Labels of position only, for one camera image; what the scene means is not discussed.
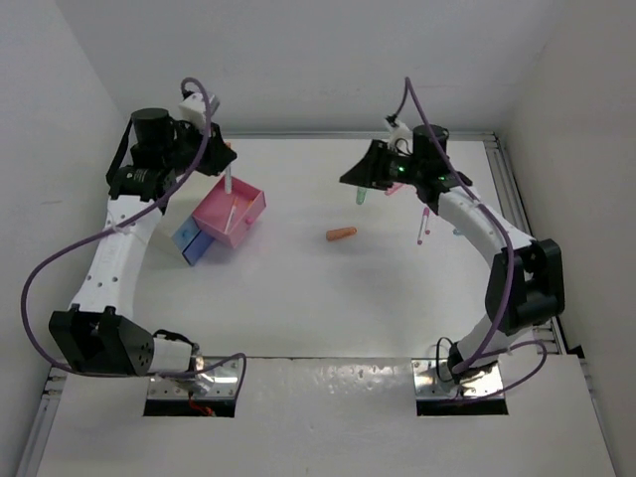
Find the orange capped marker pen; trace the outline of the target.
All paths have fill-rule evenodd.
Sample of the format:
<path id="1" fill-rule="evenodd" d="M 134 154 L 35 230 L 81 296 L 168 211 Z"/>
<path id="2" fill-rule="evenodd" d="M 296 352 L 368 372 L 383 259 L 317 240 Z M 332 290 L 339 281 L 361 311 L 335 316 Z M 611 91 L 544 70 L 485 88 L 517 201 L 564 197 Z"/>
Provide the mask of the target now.
<path id="1" fill-rule="evenodd" d="M 224 187 L 225 187 L 225 193 L 227 195 L 230 195 L 232 193 L 232 189 L 233 189 L 232 166 L 231 165 L 228 165 L 227 168 L 225 169 Z"/>

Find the green correction tape case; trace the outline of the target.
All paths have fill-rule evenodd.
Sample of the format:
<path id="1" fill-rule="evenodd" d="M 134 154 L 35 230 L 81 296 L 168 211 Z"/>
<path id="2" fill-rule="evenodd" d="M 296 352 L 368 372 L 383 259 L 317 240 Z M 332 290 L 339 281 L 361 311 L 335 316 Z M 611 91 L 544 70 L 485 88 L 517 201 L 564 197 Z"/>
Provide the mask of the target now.
<path id="1" fill-rule="evenodd" d="M 364 187 L 358 187 L 356 192 L 356 204 L 363 205 L 367 196 L 367 189 Z"/>

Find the pink correction tape case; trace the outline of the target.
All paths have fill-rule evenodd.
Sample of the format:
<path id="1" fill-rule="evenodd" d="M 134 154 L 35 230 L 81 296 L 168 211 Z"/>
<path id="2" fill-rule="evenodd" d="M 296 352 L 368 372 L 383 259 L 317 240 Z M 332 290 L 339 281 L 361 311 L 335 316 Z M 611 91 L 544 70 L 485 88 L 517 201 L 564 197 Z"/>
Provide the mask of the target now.
<path id="1" fill-rule="evenodd" d="M 388 190 L 385 191 L 385 195 L 386 196 L 391 196 L 392 194 L 396 193 L 402 187 L 403 187 L 403 184 L 401 184 L 401 183 L 394 184 L 391 188 L 389 188 Z"/>

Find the pink drawer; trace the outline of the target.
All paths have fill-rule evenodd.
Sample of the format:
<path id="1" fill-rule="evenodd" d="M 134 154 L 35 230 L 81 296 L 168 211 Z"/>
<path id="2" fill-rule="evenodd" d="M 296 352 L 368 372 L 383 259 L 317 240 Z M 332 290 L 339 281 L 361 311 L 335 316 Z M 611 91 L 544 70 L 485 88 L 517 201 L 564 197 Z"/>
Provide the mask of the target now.
<path id="1" fill-rule="evenodd" d="M 194 210 L 192 217 L 202 232 L 237 248 L 266 208 L 264 192 L 238 177 L 228 193 L 221 179 Z"/>

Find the light blue small drawer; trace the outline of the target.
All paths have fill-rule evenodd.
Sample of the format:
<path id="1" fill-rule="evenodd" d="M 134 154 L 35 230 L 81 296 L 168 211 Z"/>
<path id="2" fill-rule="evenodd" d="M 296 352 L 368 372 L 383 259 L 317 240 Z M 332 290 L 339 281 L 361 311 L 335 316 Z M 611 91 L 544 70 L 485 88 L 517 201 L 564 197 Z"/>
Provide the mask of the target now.
<path id="1" fill-rule="evenodd" d="M 188 218 L 172 234 L 171 239 L 179 251 L 185 250 L 196 238 L 200 230 L 192 217 Z"/>

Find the white pen orange cap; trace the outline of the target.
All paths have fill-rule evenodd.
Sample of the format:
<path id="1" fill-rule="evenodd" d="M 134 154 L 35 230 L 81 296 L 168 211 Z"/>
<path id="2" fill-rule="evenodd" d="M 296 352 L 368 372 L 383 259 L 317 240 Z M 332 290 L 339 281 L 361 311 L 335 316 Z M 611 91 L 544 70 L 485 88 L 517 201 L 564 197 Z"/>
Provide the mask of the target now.
<path id="1" fill-rule="evenodd" d="M 238 197 L 234 197 L 234 200 L 233 200 L 233 203 L 232 203 L 229 215 L 228 215 L 228 219 L 227 219 L 227 222 L 226 222 L 226 226 L 225 226 L 225 229 L 224 229 L 224 233 L 226 235 L 229 234 L 230 230 L 232 229 L 232 226 L 233 226 L 233 223 L 234 223 L 235 216 L 237 214 L 238 208 L 239 208 L 239 198 Z"/>

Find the purple-blue drawer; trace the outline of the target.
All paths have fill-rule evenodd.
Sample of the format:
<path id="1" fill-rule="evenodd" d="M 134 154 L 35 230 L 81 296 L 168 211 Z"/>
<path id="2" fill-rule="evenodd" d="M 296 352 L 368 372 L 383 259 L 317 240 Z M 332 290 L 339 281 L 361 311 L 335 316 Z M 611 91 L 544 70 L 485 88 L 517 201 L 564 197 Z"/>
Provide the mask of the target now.
<path id="1" fill-rule="evenodd" d="M 186 263 L 194 266 L 199 259 L 205 254 L 215 239 L 205 232 L 199 231 L 185 246 L 182 256 Z"/>

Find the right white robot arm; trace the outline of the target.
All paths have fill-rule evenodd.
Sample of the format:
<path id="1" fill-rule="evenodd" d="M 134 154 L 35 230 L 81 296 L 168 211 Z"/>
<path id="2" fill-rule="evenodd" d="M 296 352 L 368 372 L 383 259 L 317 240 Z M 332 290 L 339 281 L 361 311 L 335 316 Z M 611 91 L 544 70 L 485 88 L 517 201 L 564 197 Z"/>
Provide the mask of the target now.
<path id="1" fill-rule="evenodd" d="M 449 350 L 445 375 L 458 383 L 494 364 L 527 329 L 559 315 L 565 300 L 559 245 L 533 238 L 486 205 L 472 181 L 450 163 L 448 138 L 441 126 L 419 125 L 405 153 L 398 147 L 401 131 L 394 129 L 390 140 L 372 140 L 339 181 L 380 191 L 395 184 L 414 187 L 429 210 L 459 229 L 489 266 L 485 315 Z"/>

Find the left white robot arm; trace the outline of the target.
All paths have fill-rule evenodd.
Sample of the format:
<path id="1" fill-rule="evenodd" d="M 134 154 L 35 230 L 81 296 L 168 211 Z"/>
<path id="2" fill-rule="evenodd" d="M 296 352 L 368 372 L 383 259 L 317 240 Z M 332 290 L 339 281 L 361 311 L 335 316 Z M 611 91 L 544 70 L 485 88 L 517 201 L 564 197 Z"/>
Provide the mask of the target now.
<path id="1" fill-rule="evenodd" d="M 203 109 L 133 112 L 106 173 L 106 221 L 79 291 L 49 330 L 70 369 L 91 377 L 190 375 L 195 346 L 133 320 L 145 252 L 169 198 L 193 172 L 217 176 L 236 159 Z"/>

